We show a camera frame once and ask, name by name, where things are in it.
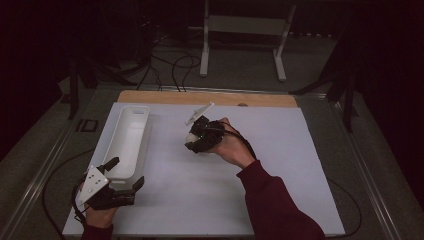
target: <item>white sheet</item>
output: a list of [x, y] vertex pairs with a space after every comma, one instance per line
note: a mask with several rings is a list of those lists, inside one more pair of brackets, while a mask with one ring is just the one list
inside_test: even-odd
[[[120, 109], [115, 103], [91, 164], [98, 166], [107, 149]], [[121, 207], [114, 219], [117, 235], [253, 235], [244, 203], [240, 169], [214, 154], [194, 154], [184, 146], [190, 127], [184, 122], [200, 105], [148, 106], [153, 128], [144, 166], [146, 183], [133, 206]], [[304, 116], [299, 108], [214, 106], [210, 120], [228, 117], [249, 140], [264, 168], [280, 176], [300, 210], [325, 234], [344, 234]], [[71, 210], [63, 233], [82, 233]]]

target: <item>black cable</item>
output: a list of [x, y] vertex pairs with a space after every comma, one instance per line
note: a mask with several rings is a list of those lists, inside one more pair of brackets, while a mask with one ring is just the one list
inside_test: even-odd
[[227, 126], [229, 126], [230, 128], [232, 128], [234, 131], [236, 131], [238, 134], [240, 134], [240, 132], [237, 130], [237, 129], [235, 129], [233, 126], [231, 126], [231, 124], [229, 124], [229, 123], [226, 123], [226, 122], [222, 122], [222, 121], [218, 121], [219, 123], [221, 123], [221, 124], [225, 124], [225, 125], [227, 125]]
[[225, 130], [225, 129], [205, 127], [205, 128], [202, 128], [202, 130], [209, 130], [209, 131], [215, 131], [215, 132], [223, 132], [223, 133], [226, 133], [226, 134], [233, 135], [233, 136], [237, 137], [240, 140], [244, 140], [244, 137], [243, 136], [241, 136], [241, 135], [239, 135], [237, 133], [234, 133], [234, 132]]
[[[203, 33], [203, 30], [199, 30], [198, 32], [192, 34], [191, 36], [188, 36], [187, 38], [188, 39], [193, 39], [194, 37], [196, 37], [197, 35], [202, 34], [202, 33]], [[164, 40], [166, 38], [171, 38], [171, 37], [175, 37], [175, 36], [173, 36], [173, 35], [165, 35], [165, 36], [161, 37], [161, 39], [159, 40], [158, 44], [159, 45], [163, 45], [163, 46], [175, 46], [178, 43], [185, 43], [185, 41], [179, 39], [178, 37], [176, 39], [173, 39], [174, 42], [171, 42], [171, 43], [162, 43], [162, 40]]]
[[122, 77], [121, 75], [119, 75], [118, 73], [110, 70], [109, 68], [97, 63], [96, 61], [94, 61], [93, 59], [91, 59], [88, 56], [85, 56], [84, 61], [87, 62], [88, 64], [90, 64], [92, 67], [94, 67], [95, 69], [97, 69], [100, 73], [105, 74], [107, 76], [109, 76], [111, 79], [115, 80], [116, 82], [122, 84], [122, 85], [126, 85], [126, 86], [135, 86], [137, 85], [134, 82], [128, 81], [126, 78]]
[[177, 79], [175, 79], [174, 71], [175, 71], [175, 66], [176, 66], [177, 62], [178, 62], [178, 61], [180, 61], [181, 59], [184, 59], [185, 57], [186, 57], [186, 56], [183, 56], [183, 57], [178, 58], [178, 59], [175, 61], [175, 63], [172, 65], [172, 70], [171, 70], [172, 81], [174, 82], [175, 87], [177, 87], [178, 92], [181, 92], [181, 90], [180, 90], [180, 88], [178, 87]]
[[136, 90], [140, 89], [141, 84], [146, 80], [147, 74], [149, 73], [150, 69], [152, 68], [152, 60], [149, 58], [149, 65], [147, 66], [146, 72], [144, 73], [141, 80], [138, 82]]
[[85, 216], [84, 216], [83, 212], [81, 212], [78, 209], [77, 203], [75, 202], [75, 198], [77, 197], [79, 188], [80, 188], [81, 184], [84, 182], [85, 178], [86, 178], [86, 175], [84, 174], [84, 176], [77, 181], [77, 183], [74, 185], [74, 188], [72, 189], [72, 195], [71, 195], [71, 204], [72, 204], [72, 207], [74, 208], [74, 213], [75, 213], [75, 217], [74, 218], [78, 222], [80, 222], [81, 224], [84, 224], [86, 222], [86, 219], [85, 219]]
[[336, 185], [338, 188], [340, 188], [343, 192], [345, 192], [350, 199], [352, 199], [353, 203], [355, 204], [356, 208], [358, 209], [358, 213], [359, 213], [359, 221], [358, 221], [358, 225], [356, 226], [356, 228], [350, 232], [350, 233], [346, 233], [343, 235], [338, 235], [338, 236], [331, 236], [331, 237], [327, 237], [327, 239], [335, 239], [335, 238], [345, 238], [345, 237], [350, 237], [354, 234], [356, 234], [359, 229], [362, 226], [362, 212], [361, 212], [361, 208], [359, 207], [358, 202], [355, 200], [355, 198], [352, 196], [352, 194], [350, 194], [346, 189], [344, 189], [342, 186], [340, 186], [338, 183], [336, 183], [335, 181], [327, 178], [327, 180], [331, 183], [333, 183], [334, 185]]
[[134, 74], [142, 71], [147, 66], [147, 64], [148, 63], [146, 63], [146, 64], [137, 63], [137, 66], [135, 66], [135, 67], [128, 68], [128, 69], [125, 69], [125, 70], [119, 70], [119, 71], [116, 71], [116, 73], [121, 75], [121, 76], [129, 77], [131, 75], [134, 75]]
[[187, 56], [187, 57], [189, 57], [190, 58], [190, 60], [191, 60], [191, 65], [190, 65], [190, 68], [187, 70], [187, 72], [184, 74], [184, 77], [183, 77], [183, 80], [181, 80], [181, 87], [183, 87], [183, 90], [184, 90], [184, 92], [187, 92], [187, 90], [185, 89], [185, 80], [187, 79], [187, 76], [188, 76], [188, 74], [191, 72], [191, 70], [194, 68], [194, 67], [196, 67], [196, 66], [198, 66], [199, 64], [200, 64], [200, 59], [199, 59], [199, 63], [197, 64], [197, 65], [195, 65], [194, 64], [194, 60], [193, 60], [193, 56]]
[[180, 52], [180, 53], [185, 53], [185, 54], [186, 54], [186, 56], [184, 56], [184, 57], [192, 57], [192, 58], [195, 58], [195, 59], [198, 59], [198, 60], [199, 60], [199, 62], [198, 62], [198, 63], [196, 63], [196, 64], [194, 64], [194, 65], [190, 65], [190, 66], [181, 66], [181, 65], [175, 64], [175, 62], [174, 62], [174, 63], [172, 63], [172, 62], [169, 62], [169, 61], [167, 61], [167, 60], [165, 60], [165, 59], [163, 59], [163, 58], [160, 58], [160, 57], [158, 57], [158, 56], [152, 55], [152, 57], [153, 57], [153, 58], [155, 58], [155, 59], [157, 59], [157, 60], [159, 60], [159, 61], [162, 61], [162, 62], [164, 62], [164, 63], [167, 63], [167, 64], [169, 64], [169, 65], [175, 66], [175, 67], [179, 67], [179, 68], [193, 68], [193, 67], [197, 67], [197, 66], [199, 66], [199, 65], [200, 65], [200, 58], [199, 58], [199, 57], [193, 56], [193, 55], [191, 55], [190, 53], [185, 52], [185, 51], [160, 51], [160, 52]]
[[47, 205], [46, 205], [46, 189], [47, 189], [47, 186], [48, 186], [48, 184], [49, 184], [49, 182], [50, 182], [50, 179], [52, 178], [53, 174], [55, 174], [55, 173], [57, 172], [57, 170], [59, 170], [61, 167], [63, 167], [63, 166], [64, 166], [65, 164], [67, 164], [68, 162], [70, 162], [70, 161], [72, 161], [72, 160], [75, 160], [75, 159], [77, 159], [77, 158], [79, 158], [79, 157], [81, 157], [81, 156], [83, 156], [83, 155], [85, 155], [85, 154], [87, 154], [87, 153], [92, 152], [92, 151], [94, 151], [94, 149], [90, 149], [90, 150], [87, 150], [87, 151], [82, 152], [82, 153], [80, 153], [80, 154], [77, 154], [77, 155], [75, 155], [75, 156], [73, 156], [73, 157], [71, 157], [71, 158], [69, 158], [69, 159], [67, 159], [67, 160], [63, 161], [61, 164], [59, 164], [59, 165], [58, 165], [55, 169], [53, 169], [53, 171], [50, 173], [49, 177], [48, 177], [48, 178], [47, 178], [47, 180], [46, 180], [46, 183], [45, 183], [45, 184], [44, 184], [44, 186], [43, 186], [42, 192], [41, 192], [41, 203], [42, 203], [42, 205], [43, 205], [44, 213], [46, 214], [47, 219], [48, 219], [48, 220], [49, 220], [49, 222], [52, 224], [52, 226], [53, 226], [54, 230], [56, 231], [56, 233], [57, 233], [57, 234], [59, 235], [59, 237], [60, 237], [61, 239], [63, 239], [63, 240], [66, 240], [66, 239], [65, 239], [65, 236], [63, 236], [62, 231], [60, 231], [59, 227], [58, 227], [58, 226], [57, 226], [57, 224], [54, 222], [54, 220], [53, 220], [52, 216], [50, 215], [50, 213], [49, 213], [49, 211], [48, 211], [48, 209], [47, 209]]
[[157, 91], [162, 91], [162, 82], [161, 82], [161, 80], [160, 80], [160, 78], [159, 78], [159, 70], [157, 70], [157, 69], [156, 69], [156, 68], [154, 68], [154, 67], [151, 67], [151, 69], [153, 70], [153, 72], [154, 72], [154, 74], [155, 74], [155, 76], [156, 76], [155, 81], [156, 81], [156, 84], [158, 85], [158, 89], [157, 89]]

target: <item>white tray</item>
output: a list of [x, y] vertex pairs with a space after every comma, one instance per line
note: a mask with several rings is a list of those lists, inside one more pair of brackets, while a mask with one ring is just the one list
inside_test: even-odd
[[150, 124], [150, 109], [145, 106], [128, 105], [121, 109], [103, 164], [114, 157], [119, 163], [105, 176], [111, 180], [114, 189], [131, 189], [143, 176]]

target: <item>human hand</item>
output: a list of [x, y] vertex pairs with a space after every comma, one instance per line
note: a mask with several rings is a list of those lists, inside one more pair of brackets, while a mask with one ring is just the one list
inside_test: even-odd
[[112, 225], [113, 217], [115, 216], [118, 208], [110, 208], [106, 210], [95, 210], [87, 203], [84, 204], [86, 209], [85, 219], [86, 224], [97, 228], [108, 228]]
[[[223, 118], [219, 120], [219, 122], [224, 125], [225, 130], [238, 134], [237, 131], [231, 127], [228, 118]], [[222, 141], [210, 149], [209, 152], [219, 155], [225, 161], [239, 166], [242, 169], [256, 160], [253, 158], [246, 145], [232, 134], [225, 134]]]

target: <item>red sleeve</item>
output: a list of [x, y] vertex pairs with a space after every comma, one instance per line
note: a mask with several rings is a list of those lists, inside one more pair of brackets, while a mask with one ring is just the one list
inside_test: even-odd
[[81, 240], [110, 240], [112, 239], [113, 225], [108, 228], [97, 228], [84, 224]]
[[260, 161], [237, 176], [246, 190], [246, 206], [257, 240], [325, 239], [319, 225], [296, 207], [283, 180], [270, 176]]

